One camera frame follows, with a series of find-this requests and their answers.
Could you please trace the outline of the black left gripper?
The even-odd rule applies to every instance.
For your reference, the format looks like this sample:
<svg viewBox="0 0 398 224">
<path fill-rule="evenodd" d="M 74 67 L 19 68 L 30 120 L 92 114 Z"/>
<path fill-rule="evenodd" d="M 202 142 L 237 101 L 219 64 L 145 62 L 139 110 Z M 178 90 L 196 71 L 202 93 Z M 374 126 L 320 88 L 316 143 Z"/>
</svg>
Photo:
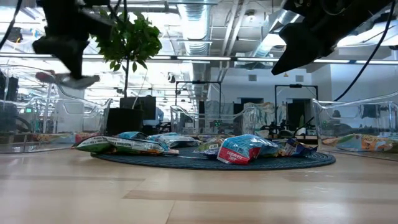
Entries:
<svg viewBox="0 0 398 224">
<path fill-rule="evenodd" d="M 109 6 L 109 0 L 39 0 L 45 14 L 45 35 L 32 44 L 37 54 L 54 55 L 70 71 L 72 78 L 82 78 L 83 52 L 89 35 L 110 38 L 113 23 L 92 14 L 93 6 Z"/>
</svg>

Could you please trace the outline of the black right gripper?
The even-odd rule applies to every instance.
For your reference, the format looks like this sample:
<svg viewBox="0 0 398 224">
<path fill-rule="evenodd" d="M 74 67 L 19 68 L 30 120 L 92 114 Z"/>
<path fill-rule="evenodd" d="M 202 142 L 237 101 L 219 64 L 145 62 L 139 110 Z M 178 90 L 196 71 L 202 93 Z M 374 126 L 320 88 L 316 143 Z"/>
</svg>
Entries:
<svg viewBox="0 0 398 224">
<path fill-rule="evenodd" d="M 388 0 L 284 1 L 282 8 L 302 16 L 303 20 L 280 30 L 286 48 L 272 74 L 288 72 L 330 54 L 339 40 L 390 3 Z"/>
</svg>

